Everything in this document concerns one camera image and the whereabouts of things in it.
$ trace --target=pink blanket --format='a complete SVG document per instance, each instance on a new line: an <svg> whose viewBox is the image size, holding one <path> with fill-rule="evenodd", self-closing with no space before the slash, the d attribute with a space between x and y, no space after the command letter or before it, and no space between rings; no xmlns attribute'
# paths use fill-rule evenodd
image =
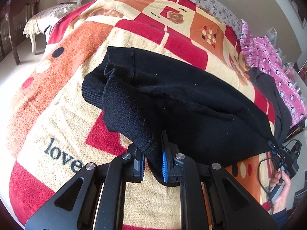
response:
<svg viewBox="0 0 307 230"><path fill-rule="evenodd" d="M267 36L252 38L248 24L242 20L240 38L242 53L251 67L269 74L275 80L277 90L292 117L291 127L296 125L305 115L305 106L293 83L282 71L282 61Z"/></svg>

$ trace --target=metal bolt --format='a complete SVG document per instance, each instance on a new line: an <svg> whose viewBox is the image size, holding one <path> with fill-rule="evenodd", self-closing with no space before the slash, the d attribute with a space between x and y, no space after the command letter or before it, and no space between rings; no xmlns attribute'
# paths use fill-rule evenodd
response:
<svg viewBox="0 0 307 230"><path fill-rule="evenodd" d="M132 155L130 153L125 153L125 154L122 155L122 159L124 159L124 160L128 160L131 157L132 157Z"/></svg>
<svg viewBox="0 0 307 230"><path fill-rule="evenodd" d="M177 153L177 154L176 154L176 158L177 158L178 160L182 160L182 159L185 158L185 155L182 154L182 153Z"/></svg>
<svg viewBox="0 0 307 230"><path fill-rule="evenodd" d="M212 168L215 170L219 170L221 168L221 165L219 163L213 163Z"/></svg>
<svg viewBox="0 0 307 230"><path fill-rule="evenodd" d="M88 163L88 164L85 166L85 168L86 168L87 170L92 170L94 167L95 167L95 164L94 164L94 163Z"/></svg>

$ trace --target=red dot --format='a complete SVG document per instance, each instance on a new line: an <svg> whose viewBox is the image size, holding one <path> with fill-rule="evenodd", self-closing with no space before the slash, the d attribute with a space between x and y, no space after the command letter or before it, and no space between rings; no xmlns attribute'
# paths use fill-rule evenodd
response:
<svg viewBox="0 0 307 230"><path fill-rule="evenodd" d="M33 77L27 78L26 81L21 85L21 89L26 89L29 85L32 84L33 80Z"/></svg>
<svg viewBox="0 0 307 230"><path fill-rule="evenodd" d="M248 164L248 175L251 176L251 172L252 172L252 167L251 164Z"/></svg>

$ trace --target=tile floor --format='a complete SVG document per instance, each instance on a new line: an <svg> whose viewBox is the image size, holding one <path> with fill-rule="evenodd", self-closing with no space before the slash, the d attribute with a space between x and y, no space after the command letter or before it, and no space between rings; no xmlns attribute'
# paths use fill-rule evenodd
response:
<svg viewBox="0 0 307 230"><path fill-rule="evenodd" d="M27 38L17 46L17 51L21 61L18 66L14 61L12 52L10 52L0 62L0 94L2 96L0 103L0 129L4 129L4 126L10 117L10 115L7 113L9 111L10 98L42 59L45 47L46 40L44 34L36 36L37 54L33 55L31 52L32 47L30 39ZM301 87L303 95L307 97L307 87L304 85L303 81L299 78L297 83ZM4 144L5 136L5 132L0 131L0 144ZM300 169L298 174L292 179L292 188L288 197L287 209L292 208L294 193L304 187L305 171L307 171L307 128L295 138L298 138L302 142L303 146L298 160Z"/></svg>

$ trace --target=black garment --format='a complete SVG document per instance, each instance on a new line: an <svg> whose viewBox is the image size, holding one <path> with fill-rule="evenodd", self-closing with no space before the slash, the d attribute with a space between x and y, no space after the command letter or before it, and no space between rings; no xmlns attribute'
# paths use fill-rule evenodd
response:
<svg viewBox="0 0 307 230"><path fill-rule="evenodd" d="M272 214L272 217L276 221L278 229L281 229L281 227L286 223L288 219L286 209L278 213Z"/></svg>
<svg viewBox="0 0 307 230"><path fill-rule="evenodd" d="M251 82L262 92L266 98L271 101L275 111L275 131L274 136L278 145L281 145L286 139L292 117L289 109L279 95L275 80L270 75L263 73L258 67L251 68L246 72L251 78Z"/></svg>
<svg viewBox="0 0 307 230"><path fill-rule="evenodd" d="M276 143L268 118L252 101L196 67L136 48L108 47L87 74L82 96L104 110L109 131L145 153L162 182L161 130L196 162L226 167Z"/></svg>

